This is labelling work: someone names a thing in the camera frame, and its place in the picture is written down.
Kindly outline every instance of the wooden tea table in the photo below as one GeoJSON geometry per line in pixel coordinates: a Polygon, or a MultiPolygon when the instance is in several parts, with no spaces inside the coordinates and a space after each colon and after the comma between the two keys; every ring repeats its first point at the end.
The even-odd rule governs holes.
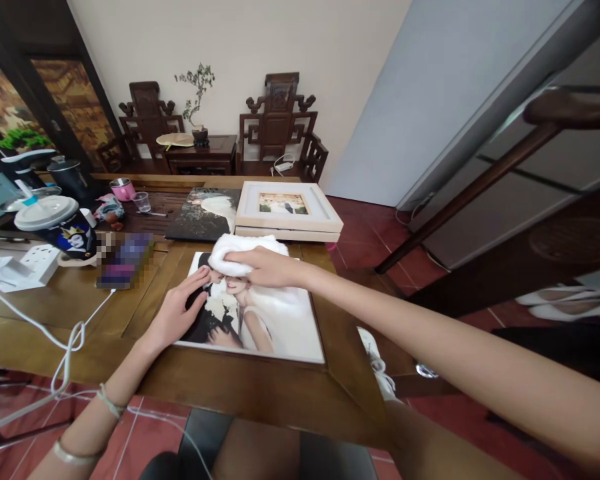
{"type": "MultiPolygon", "coordinates": [[[[116,175],[94,177],[108,182],[116,175]]],[[[134,216],[130,210],[125,230],[156,235],[164,233],[192,187],[241,188],[247,180],[299,181],[291,177],[130,178],[136,190],[149,192],[153,210],[164,210],[168,216],[134,216]]],[[[25,235],[17,232],[15,236],[25,235]]],[[[136,286],[114,293],[89,324],[84,347],[71,358],[72,381],[90,385],[106,381],[145,332],[167,290],[185,278],[194,252],[212,248],[208,243],[163,238],[158,237],[153,258],[136,286]]],[[[289,252],[334,272],[324,244],[291,243],[289,252]]],[[[95,278],[95,269],[58,268],[46,287],[4,295],[66,342],[74,324],[86,320],[109,294],[95,288],[95,278]]],[[[326,364],[172,346],[156,360],[138,394],[386,448],[383,400],[354,319],[318,295],[313,295],[313,306],[326,364]]],[[[51,377],[63,354],[0,302],[1,367],[51,377]]]]}

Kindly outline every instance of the pink mug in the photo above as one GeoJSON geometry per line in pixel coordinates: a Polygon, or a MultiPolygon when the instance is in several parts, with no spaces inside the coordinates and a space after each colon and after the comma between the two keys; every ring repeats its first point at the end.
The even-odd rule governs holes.
{"type": "Polygon", "coordinates": [[[118,178],[109,182],[109,186],[115,197],[120,201],[131,201],[135,195],[135,189],[128,178],[118,178]]]}

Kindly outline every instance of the groom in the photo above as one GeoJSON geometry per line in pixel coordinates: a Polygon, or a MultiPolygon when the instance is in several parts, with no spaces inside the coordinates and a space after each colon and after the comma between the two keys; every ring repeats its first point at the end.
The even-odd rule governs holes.
{"type": "MultiPolygon", "coordinates": [[[[209,256],[210,253],[202,253],[200,258],[198,259],[198,268],[203,266],[209,267],[209,275],[211,276],[211,282],[204,285],[202,288],[199,288],[195,292],[193,292],[189,298],[187,299],[187,303],[185,304],[185,308],[188,310],[190,306],[193,304],[194,300],[198,295],[202,292],[207,292],[207,298],[216,298],[220,295],[220,282],[225,277],[222,273],[214,270],[209,265],[209,256]]],[[[193,322],[193,325],[187,330],[187,332],[180,338],[183,341],[190,341],[194,343],[206,343],[209,340],[209,334],[211,330],[216,327],[220,327],[225,333],[231,333],[234,337],[237,338],[237,334],[235,330],[231,326],[232,316],[229,315],[228,309],[225,307],[225,312],[222,318],[216,317],[212,312],[207,310],[206,308],[200,309],[198,316],[193,322]]]]}

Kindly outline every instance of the power strip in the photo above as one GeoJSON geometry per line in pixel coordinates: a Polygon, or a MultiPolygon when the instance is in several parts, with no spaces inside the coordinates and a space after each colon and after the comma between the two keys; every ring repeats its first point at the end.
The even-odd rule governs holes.
{"type": "Polygon", "coordinates": [[[276,172],[278,172],[278,173],[282,173],[285,170],[289,170],[292,167],[293,167],[292,162],[282,162],[280,165],[274,166],[276,172]]]}

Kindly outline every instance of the bonsai plant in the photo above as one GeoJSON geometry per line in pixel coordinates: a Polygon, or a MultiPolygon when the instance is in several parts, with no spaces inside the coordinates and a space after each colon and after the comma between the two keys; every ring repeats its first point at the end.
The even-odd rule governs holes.
{"type": "Polygon", "coordinates": [[[28,150],[40,150],[51,145],[51,141],[44,135],[31,129],[12,129],[7,136],[0,140],[0,146],[8,150],[17,150],[22,153],[28,150]]]}
{"type": "Polygon", "coordinates": [[[174,75],[174,78],[176,81],[187,82],[197,88],[195,93],[197,99],[193,102],[193,104],[191,104],[191,100],[187,100],[185,104],[185,110],[182,112],[182,117],[188,120],[193,126],[193,131],[191,133],[193,134],[194,138],[197,141],[204,141],[207,138],[206,128],[204,128],[204,125],[194,125],[191,117],[194,113],[200,110],[200,101],[202,100],[202,95],[204,92],[207,91],[207,86],[209,86],[209,88],[213,86],[215,75],[211,71],[211,66],[207,65],[204,67],[201,63],[195,73],[188,71],[186,75],[181,73],[180,76],[174,75]]]}

